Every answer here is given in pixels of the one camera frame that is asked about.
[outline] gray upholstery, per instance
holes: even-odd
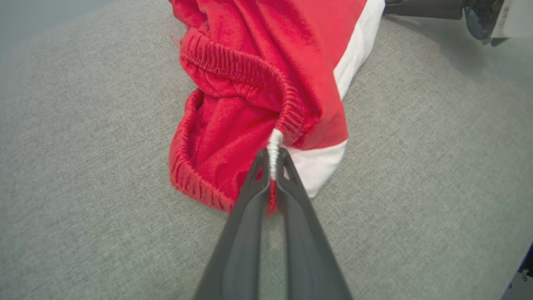
[[[0,55],[0,298],[190,299],[226,215],[175,191],[195,88],[167,1],[120,1]],[[313,200],[356,299],[499,299],[533,239],[533,42],[383,18]],[[285,296],[266,219],[262,299]]]

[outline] white stripe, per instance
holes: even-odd
[[[337,169],[344,155],[346,142],[345,140],[335,146],[312,150],[287,147],[309,197],[314,197]]]
[[[385,1],[383,0],[367,0],[346,50],[333,71],[341,99],[348,92],[350,82],[357,70],[370,55],[384,8]],[[279,137],[277,133],[273,132],[271,139],[272,143],[277,143],[277,145],[281,144],[278,143]],[[346,142],[345,140],[331,147],[312,150],[299,150],[287,147],[309,197],[314,197],[335,169],[337,169],[344,155]]]
[[[333,70],[341,99],[348,92],[350,82],[357,70],[359,70],[372,51],[384,8],[385,1],[383,0],[367,0],[365,8],[353,29],[348,46]]]

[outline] red fabric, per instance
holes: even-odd
[[[333,69],[365,1],[170,2],[188,28],[180,63],[198,85],[171,144],[177,189],[229,211],[274,127],[303,150],[348,138]]]

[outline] elastic waistband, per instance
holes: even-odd
[[[284,134],[287,145],[302,136],[305,106],[287,76],[277,67],[259,57],[215,43],[196,28],[189,28],[181,40],[180,59],[240,83],[280,89],[283,99],[276,128]]]

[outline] gray fabric surface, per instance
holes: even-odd
[[[173,190],[194,84],[167,1],[121,1],[0,55],[0,298],[190,299],[225,221]],[[533,42],[382,20],[314,200],[356,299],[499,299],[533,239]],[[262,299],[285,295],[280,216]]]

